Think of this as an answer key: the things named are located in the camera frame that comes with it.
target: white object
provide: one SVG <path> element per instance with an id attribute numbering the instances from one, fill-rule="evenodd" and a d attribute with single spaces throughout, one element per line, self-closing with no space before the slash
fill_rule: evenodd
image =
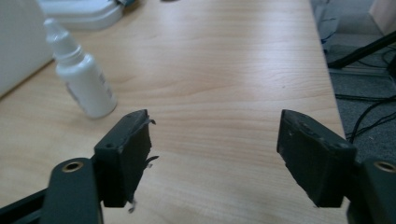
<path id="1" fill-rule="evenodd" d="M 109 0 L 38 0 L 48 18 L 68 29 L 99 30 L 122 17 L 122 6 Z"/>
<path id="2" fill-rule="evenodd" d="M 52 59 L 36 1 L 0 1 L 0 96 Z"/>
<path id="3" fill-rule="evenodd" d="M 56 72 L 82 110 L 93 119 L 113 111 L 117 101 L 91 54 L 84 53 L 55 19 L 46 19 L 44 26 L 47 42 L 52 46 L 58 62 Z"/>
<path id="4" fill-rule="evenodd" d="M 370 14 L 382 34 L 388 35 L 396 31 L 396 1 L 374 0 Z"/>

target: white plastic bottle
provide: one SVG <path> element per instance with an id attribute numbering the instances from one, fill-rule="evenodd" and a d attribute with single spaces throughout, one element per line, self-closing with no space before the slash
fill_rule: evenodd
<path id="1" fill-rule="evenodd" d="M 82 110 L 93 119 L 112 112 L 117 100 L 95 59 L 55 19 L 46 19 L 44 26 L 58 63 L 56 73 Z"/>

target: wooden table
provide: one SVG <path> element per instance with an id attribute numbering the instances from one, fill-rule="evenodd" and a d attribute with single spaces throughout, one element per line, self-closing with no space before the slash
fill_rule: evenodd
<path id="1" fill-rule="evenodd" d="M 306 0 L 142 1 L 112 27 L 74 34 L 118 96 L 84 117 L 55 63 L 0 101 L 0 206 L 48 185 L 61 161 L 89 158 L 125 114 L 142 108 L 152 155 L 137 207 L 106 223 L 346 223 L 318 209 L 276 153 L 280 112 L 308 114 L 343 134 Z"/>

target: bottle cap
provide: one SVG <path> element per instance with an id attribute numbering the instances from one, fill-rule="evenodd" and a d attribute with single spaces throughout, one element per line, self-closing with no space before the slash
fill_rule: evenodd
<path id="1" fill-rule="evenodd" d="M 47 31 L 47 42 L 52 47 L 57 61 L 73 57 L 81 52 L 81 46 L 55 19 L 46 19 L 44 27 Z"/>

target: screw hole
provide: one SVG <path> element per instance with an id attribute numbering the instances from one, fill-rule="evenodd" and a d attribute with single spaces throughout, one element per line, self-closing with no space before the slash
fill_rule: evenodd
<path id="1" fill-rule="evenodd" d="M 390 164 L 388 162 L 376 161 L 374 163 L 374 165 L 376 166 L 376 168 L 378 168 L 382 171 L 389 172 L 389 173 L 396 173 L 396 166 L 393 164 Z"/>
<path id="2" fill-rule="evenodd" d="M 83 165 L 84 163 L 81 161 L 72 161 L 67 163 L 64 168 L 62 168 L 62 171 L 65 173 L 72 173 L 79 170 Z"/>

